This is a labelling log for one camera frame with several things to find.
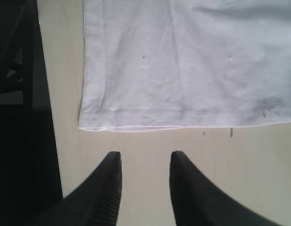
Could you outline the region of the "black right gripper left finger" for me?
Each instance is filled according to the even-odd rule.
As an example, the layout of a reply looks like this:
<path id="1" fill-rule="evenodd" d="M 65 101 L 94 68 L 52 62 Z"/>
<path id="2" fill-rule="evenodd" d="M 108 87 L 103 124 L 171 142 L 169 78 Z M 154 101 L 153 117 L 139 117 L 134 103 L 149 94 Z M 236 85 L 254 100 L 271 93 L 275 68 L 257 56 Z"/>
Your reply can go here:
<path id="1" fill-rule="evenodd" d="M 122 195 L 120 152 L 109 152 L 88 178 L 29 226 L 115 226 Z"/>

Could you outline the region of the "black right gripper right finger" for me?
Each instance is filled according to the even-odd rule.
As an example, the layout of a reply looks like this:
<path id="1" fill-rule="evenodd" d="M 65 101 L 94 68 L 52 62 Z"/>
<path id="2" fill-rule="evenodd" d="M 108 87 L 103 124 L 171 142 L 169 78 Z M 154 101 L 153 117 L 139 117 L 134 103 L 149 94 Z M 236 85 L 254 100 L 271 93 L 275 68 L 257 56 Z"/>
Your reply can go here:
<path id="1" fill-rule="evenodd" d="M 171 154 L 169 188 L 178 226 L 275 226 L 214 185 L 182 151 Z"/>

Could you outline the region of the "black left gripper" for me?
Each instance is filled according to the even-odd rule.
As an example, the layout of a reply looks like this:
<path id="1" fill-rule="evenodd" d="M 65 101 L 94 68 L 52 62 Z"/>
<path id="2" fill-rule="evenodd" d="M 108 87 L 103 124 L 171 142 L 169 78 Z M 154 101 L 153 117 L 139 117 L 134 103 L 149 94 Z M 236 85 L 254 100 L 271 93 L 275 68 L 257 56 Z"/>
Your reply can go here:
<path id="1" fill-rule="evenodd" d="M 34 0 L 0 0 L 0 226 L 63 198 L 38 16 Z"/>

